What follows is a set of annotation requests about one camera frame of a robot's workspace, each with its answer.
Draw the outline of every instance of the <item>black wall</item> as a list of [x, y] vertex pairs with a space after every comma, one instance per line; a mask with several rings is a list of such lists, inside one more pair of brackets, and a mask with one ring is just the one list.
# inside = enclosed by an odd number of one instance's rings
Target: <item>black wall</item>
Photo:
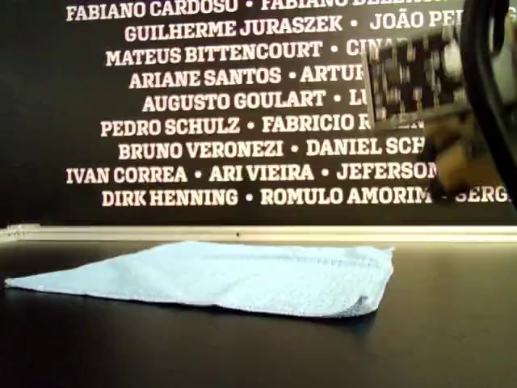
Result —
[[[346, 72], [358, 70], [360, 63], [354, 40], [379, 39], [417, 35], [424, 28], [444, 21], [454, 21], [458, 1], [398, 1], [392, 4], [377, 0], [380, 4], [368, 5], [365, 0], [350, 0], [347, 6], [295, 8], [287, 10], [263, 10], [263, 3], [274, 1], [254, 0], [253, 6], [238, 1], [238, 10], [233, 13], [211, 13], [197, 15], [173, 15], [143, 19], [110, 19], [68, 22], [67, 6], [95, 4], [66, 0], [4, 0], [0, 5], [0, 224], [19, 222], [40, 222], [45, 225], [420, 225], [420, 224], [512, 224], [514, 216], [511, 204], [503, 188], [480, 188], [469, 198], [458, 199], [454, 205], [444, 206], [429, 203], [415, 195], [418, 188], [425, 186], [432, 176], [432, 168], [414, 165], [418, 147], [412, 147], [409, 154], [393, 153], [393, 144], [414, 141], [422, 145], [422, 129], [414, 128], [396, 135], [379, 137], [373, 147], [371, 134], [365, 125], [361, 128], [366, 107], [360, 102], [363, 83], [358, 73], [346, 73], [352, 80], [336, 78], [320, 82], [302, 82], [303, 75], [314, 75], [318, 66], [346, 65]], [[147, 11], [150, 0], [143, 1]], [[372, 29], [376, 14], [401, 13], [414, 16], [413, 21], [422, 23], [414, 28]], [[248, 19], [283, 19], [309, 17], [320, 23], [326, 18], [340, 17], [342, 31], [288, 33], [282, 35], [216, 37], [201, 39], [174, 39], [127, 42], [124, 30], [128, 26], [164, 25], [177, 23], [207, 23], [235, 20], [236, 30], [245, 26]], [[398, 19], [404, 27], [403, 19]], [[332, 23], [320, 24], [325, 30]], [[190, 61], [184, 57], [176, 63], [165, 65], [112, 65], [107, 66], [106, 51], [135, 49], [173, 49], [184, 55], [185, 48], [194, 46], [217, 46], [224, 44], [264, 44], [281, 42], [312, 43], [309, 57], [279, 58], [254, 61]], [[271, 82], [260, 83], [251, 77], [250, 83], [226, 86], [210, 86], [208, 76], [233, 69], [263, 69], [270, 75]], [[144, 72], [172, 72], [198, 70], [200, 84], [190, 87], [168, 87], [159, 89], [130, 89], [133, 74]], [[244, 108], [237, 109], [234, 99], [238, 93], [281, 91], [283, 98], [294, 91], [324, 91], [321, 106], [299, 106], [294, 108]], [[177, 112], [143, 112], [146, 98], [157, 95], [227, 94], [230, 107], [225, 110], [189, 110]], [[264, 116], [301, 115], [349, 115], [344, 119], [344, 128], [332, 131], [265, 132]], [[239, 133], [178, 135], [166, 133], [166, 122], [170, 119], [200, 117], [221, 117], [228, 124], [228, 117], [239, 119]], [[104, 120], [158, 120], [162, 132], [158, 136], [113, 137], [102, 136], [101, 121]], [[254, 128], [247, 127], [248, 122]], [[306, 141], [320, 145], [336, 139], [365, 139], [362, 154], [335, 156], [307, 155], [310, 151]], [[229, 141], [282, 141], [283, 156], [254, 158], [199, 158], [192, 157], [189, 150], [204, 150], [210, 144], [201, 142]], [[183, 150], [178, 158], [120, 160], [120, 144], [136, 143], [179, 143], [177, 150]], [[355, 164], [355, 172], [364, 173], [364, 168], [375, 167], [368, 179], [337, 179], [342, 163]], [[368, 163], [392, 163], [372, 165]], [[297, 164], [305, 168], [305, 178], [313, 180], [253, 181], [246, 174], [246, 166]], [[242, 180], [209, 181], [214, 167], [234, 166], [242, 168]], [[177, 183], [117, 183], [114, 170], [117, 167], [174, 167], [183, 168], [187, 182]], [[67, 169], [107, 168], [109, 182], [68, 184]], [[389, 169], [397, 173], [402, 169], [400, 179], [389, 176]], [[416, 170], [420, 176], [413, 176]], [[264, 205], [267, 196], [263, 190], [320, 188], [324, 197], [333, 192], [335, 204]], [[151, 206], [152, 190], [236, 190], [233, 205], [190, 205], [174, 203]], [[146, 206], [103, 206], [105, 191], [145, 191]], [[276, 200], [282, 200], [287, 191], [276, 192]]]

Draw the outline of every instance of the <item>white baseboard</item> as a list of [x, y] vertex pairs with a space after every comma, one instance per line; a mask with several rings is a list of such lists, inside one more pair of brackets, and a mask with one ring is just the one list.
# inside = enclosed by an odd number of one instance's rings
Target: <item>white baseboard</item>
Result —
[[0, 244], [16, 241], [16, 237], [12, 236], [8, 229], [0, 229]]
[[22, 241], [517, 243], [517, 226], [11, 226]]

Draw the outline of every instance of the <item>folded cloth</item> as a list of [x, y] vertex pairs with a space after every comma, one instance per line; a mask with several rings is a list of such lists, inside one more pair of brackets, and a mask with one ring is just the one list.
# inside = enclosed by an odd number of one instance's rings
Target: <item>folded cloth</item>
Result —
[[7, 287], [265, 314], [340, 318], [379, 307], [393, 248], [177, 242]]

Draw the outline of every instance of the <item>table surface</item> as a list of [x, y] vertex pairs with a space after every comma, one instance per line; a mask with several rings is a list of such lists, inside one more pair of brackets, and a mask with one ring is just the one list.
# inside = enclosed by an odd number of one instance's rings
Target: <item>table surface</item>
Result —
[[[152, 245], [4, 243], [0, 280]], [[515, 388], [515, 251], [517, 244], [397, 244], [379, 311], [333, 321], [0, 289], [0, 381], [24, 388]]]

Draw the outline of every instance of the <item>blurry object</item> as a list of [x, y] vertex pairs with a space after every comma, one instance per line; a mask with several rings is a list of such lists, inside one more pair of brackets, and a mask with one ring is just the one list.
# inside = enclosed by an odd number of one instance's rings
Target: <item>blurry object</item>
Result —
[[[472, 10], [481, 3], [487, 6], [486, 1], [467, 1], [465, 8]], [[517, 101], [517, 28], [507, 14], [507, 4], [496, 3], [491, 6], [492, 15], [487, 16], [494, 19], [491, 35], [485, 39], [486, 51], [503, 111], [511, 117]], [[472, 25], [471, 20], [461, 27], [430, 30], [392, 47], [367, 51], [363, 56], [373, 131], [394, 131], [424, 122], [426, 145], [419, 158], [436, 164], [438, 175], [429, 189], [437, 201], [453, 200], [455, 195], [477, 186], [498, 186], [509, 178], [513, 178], [513, 184], [517, 180], [517, 173], [506, 174], [503, 182], [501, 169], [511, 167], [509, 158], [494, 161], [494, 153], [495, 159], [500, 159], [501, 147], [494, 145], [492, 131], [496, 129], [485, 119], [490, 108], [480, 102], [485, 98], [477, 85], [482, 79], [473, 78], [471, 73], [471, 61], [476, 62], [478, 52], [465, 48], [471, 43]], [[490, 103], [496, 106], [493, 99]], [[507, 123], [515, 126], [514, 120], [508, 119]], [[505, 146], [511, 150], [511, 141], [517, 139], [508, 128], [505, 136]]]

